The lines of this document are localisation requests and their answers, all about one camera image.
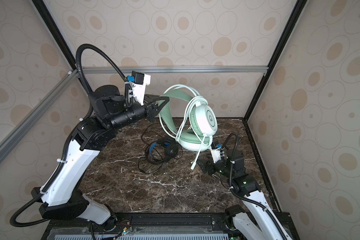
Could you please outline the mint green headphones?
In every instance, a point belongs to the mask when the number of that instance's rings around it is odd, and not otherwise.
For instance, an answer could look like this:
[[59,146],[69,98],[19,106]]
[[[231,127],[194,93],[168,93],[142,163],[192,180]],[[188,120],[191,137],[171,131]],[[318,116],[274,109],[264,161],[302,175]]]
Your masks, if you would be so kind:
[[194,170],[200,153],[211,146],[213,136],[218,130],[216,115],[208,101],[192,87],[173,85],[165,90],[163,96],[171,100],[180,99],[187,102],[183,121],[179,127],[176,127],[173,121],[170,104],[165,104],[164,101],[159,101],[159,106],[162,107],[159,120],[169,137],[182,148],[197,153],[191,166],[191,170]]

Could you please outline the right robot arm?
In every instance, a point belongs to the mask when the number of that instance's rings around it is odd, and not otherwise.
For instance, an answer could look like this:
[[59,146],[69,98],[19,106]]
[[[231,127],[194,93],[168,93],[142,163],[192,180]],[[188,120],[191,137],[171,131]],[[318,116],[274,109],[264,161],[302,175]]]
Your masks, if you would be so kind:
[[210,153],[198,161],[204,174],[226,177],[228,185],[225,188],[250,211],[246,213],[239,205],[227,208],[227,228],[241,232],[246,240],[291,240],[260,185],[246,172],[245,156],[238,150],[238,145],[238,134],[231,133],[223,144],[213,141],[209,146]]

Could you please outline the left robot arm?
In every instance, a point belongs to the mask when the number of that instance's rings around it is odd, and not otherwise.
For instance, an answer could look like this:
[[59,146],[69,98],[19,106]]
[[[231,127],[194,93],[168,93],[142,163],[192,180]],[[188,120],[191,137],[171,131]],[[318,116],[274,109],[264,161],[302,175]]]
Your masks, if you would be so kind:
[[169,103],[168,97],[146,95],[150,83],[148,75],[132,72],[121,75],[125,92],[118,87],[104,85],[92,90],[83,72],[82,54],[93,50],[111,65],[114,62],[98,47],[82,44],[76,52],[79,79],[88,94],[90,108],[68,135],[58,166],[39,188],[32,190],[32,199],[17,210],[10,219],[13,227],[25,228],[38,225],[40,221],[18,222],[17,218],[34,203],[40,203],[41,222],[49,220],[84,219],[111,230],[116,225],[116,215],[110,207],[89,199],[79,189],[79,183],[90,163],[116,137],[118,130],[142,119],[153,121]]

